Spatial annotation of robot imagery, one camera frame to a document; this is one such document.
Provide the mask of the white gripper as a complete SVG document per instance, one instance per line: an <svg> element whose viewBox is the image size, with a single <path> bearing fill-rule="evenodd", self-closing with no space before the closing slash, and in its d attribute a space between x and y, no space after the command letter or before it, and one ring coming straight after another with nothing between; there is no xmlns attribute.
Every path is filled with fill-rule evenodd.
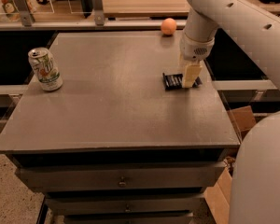
<svg viewBox="0 0 280 224"><path fill-rule="evenodd" d="M193 86L203 68L199 61L209 56L214 44L214 38L206 42L200 42L189 38L185 32L182 33L179 44L178 73L183 74L183 88L191 88Z"/></svg>

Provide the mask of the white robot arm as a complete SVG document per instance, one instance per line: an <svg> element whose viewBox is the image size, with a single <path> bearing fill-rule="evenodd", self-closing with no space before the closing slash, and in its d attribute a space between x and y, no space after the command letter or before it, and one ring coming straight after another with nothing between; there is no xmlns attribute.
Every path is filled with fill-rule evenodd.
<svg viewBox="0 0 280 224"><path fill-rule="evenodd" d="M222 29L241 50L219 60L253 62L280 90L280 18L246 0L187 0L191 6L180 50L185 61L206 59ZM239 147L231 182L229 224L280 224L280 111L257 123Z"/></svg>

